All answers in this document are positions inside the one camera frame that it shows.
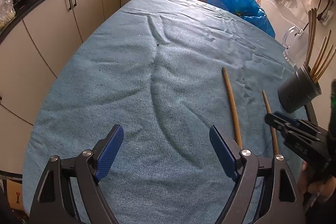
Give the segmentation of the person right hand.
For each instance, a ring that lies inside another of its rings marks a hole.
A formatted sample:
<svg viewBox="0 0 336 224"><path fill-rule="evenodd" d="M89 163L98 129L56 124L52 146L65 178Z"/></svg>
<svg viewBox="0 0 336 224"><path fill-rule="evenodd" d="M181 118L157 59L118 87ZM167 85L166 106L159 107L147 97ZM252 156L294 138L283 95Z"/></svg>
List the person right hand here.
<svg viewBox="0 0 336 224"><path fill-rule="evenodd" d="M298 189L302 194L306 192L316 195L319 193L318 202L326 202L335 191L335 177L331 176L326 181L313 182L314 169L305 161L302 162L298 178Z"/></svg>

